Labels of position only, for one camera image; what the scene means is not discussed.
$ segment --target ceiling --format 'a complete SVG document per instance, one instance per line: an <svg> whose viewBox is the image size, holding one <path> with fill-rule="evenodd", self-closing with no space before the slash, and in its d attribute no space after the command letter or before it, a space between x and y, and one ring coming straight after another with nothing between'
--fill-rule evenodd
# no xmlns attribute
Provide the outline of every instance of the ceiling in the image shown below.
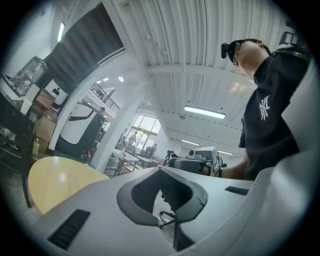
<svg viewBox="0 0 320 256"><path fill-rule="evenodd" d="M151 77L156 101L151 104L159 108L166 133L243 155L238 148L241 118L256 85L221 58L221 44L256 38L273 51L286 20L280 10L261 0L131 0L119 5L134 53ZM226 117L185 112L185 105Z"/></svg>

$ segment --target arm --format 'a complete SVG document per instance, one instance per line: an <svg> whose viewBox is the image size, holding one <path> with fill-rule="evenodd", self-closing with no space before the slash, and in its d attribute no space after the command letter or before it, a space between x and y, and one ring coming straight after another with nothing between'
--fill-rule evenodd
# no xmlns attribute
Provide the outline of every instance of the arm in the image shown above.
<svg viewBox="0 0 320 256"><path fill-rule="evenodd" d="M240 163L230 168L222 168L222 178L242 180L245 177L248 160L247 151L244 151L244 157Z"/></svg>

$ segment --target floor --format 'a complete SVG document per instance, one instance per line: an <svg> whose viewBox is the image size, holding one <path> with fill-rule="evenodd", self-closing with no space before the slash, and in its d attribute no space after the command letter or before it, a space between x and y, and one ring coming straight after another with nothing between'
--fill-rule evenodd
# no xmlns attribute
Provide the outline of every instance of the floor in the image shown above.
<svg viewBox="0 0 320 256"><path fill-rule="evenodd" d="M13 214L23 224L31 227L41 217L40 213L34 206L32 208L27 207L22 189L21 176L19 173L0 166L0 189L4 197L7 199L8 206L11 208ZM172 218L165 214L160 217L159 213L161 211L171 213L172 211L170 210L169 204L164 202L163 198L161 198L161 195L162 193L159 191L154 202L152 214L159 219L159 223L165 223L172 220ZM174 224L170 224L162 228L164 236L170 243L173 243L174 241L174 226Z"/></svg>
<svg viewBox="0 0 320 256"><path fill-rule="evenodd" d="M37 222L41 215L35 207L27 207L19 173L0 166L0 188L8 207L22 223L30 227Z"/></svg>

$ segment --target balcony railing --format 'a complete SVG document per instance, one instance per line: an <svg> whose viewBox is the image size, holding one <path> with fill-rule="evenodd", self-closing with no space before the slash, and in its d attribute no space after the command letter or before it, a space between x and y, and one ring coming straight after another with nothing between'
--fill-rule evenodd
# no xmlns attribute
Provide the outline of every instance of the balcony railing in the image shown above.
<svg viewBox="0 0 320 256"><path fill-rule="evenodd" d="M108 94L97 84L91 86L90 90L116 115L120 107L108 96Z"/></svg>

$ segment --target white ceiling beam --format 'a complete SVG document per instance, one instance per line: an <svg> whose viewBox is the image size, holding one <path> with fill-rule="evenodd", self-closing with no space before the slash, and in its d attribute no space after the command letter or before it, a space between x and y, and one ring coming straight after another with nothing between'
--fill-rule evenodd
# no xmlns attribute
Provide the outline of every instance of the white ceiling beam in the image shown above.
<svg viewBox="0 0 320 256"><path fill-rule="evenodd" d="M176 121L181 121L181 118L180 118L180 114L172 114L172 113L167 113L167 112L162 112L161 113L162 117L166 118L166 119L171 119L171 120L176 120ZM218 122L216 122L216 118L214 117L210 117L210 116L204 116L203 118L195 118L195 117L190 117L188 115L183 115L184 116L184 121L186 123L190 123L190 124L193 124L193 125L208 125L210 124L211 126L219 126L219 127L223 127L223 129L225 129L227 132L230 132L230 133L240 133L242 132L242 130L240 129L237 129L237 128L233 128L233 127L230 127L230 126L226 126L224 124L220 124Z"/></svg>
<svg viewBox="0 0 320 256"><path fill-rule="evenodd" d="M145 67L145 71L149 74L159 74L159 73L183 73L183 65L181 64L172 64L172 65L157 65L157 66L148 66ZM233 73L224 69L219 69L211 66L201 66L201 65L186 65L185 73L187 74L196 74L196 75L204 75L215 78L229 78L238 82L244 86L248 86L250 88L256 89L257 85L246 78L243 75Z"/></svg>

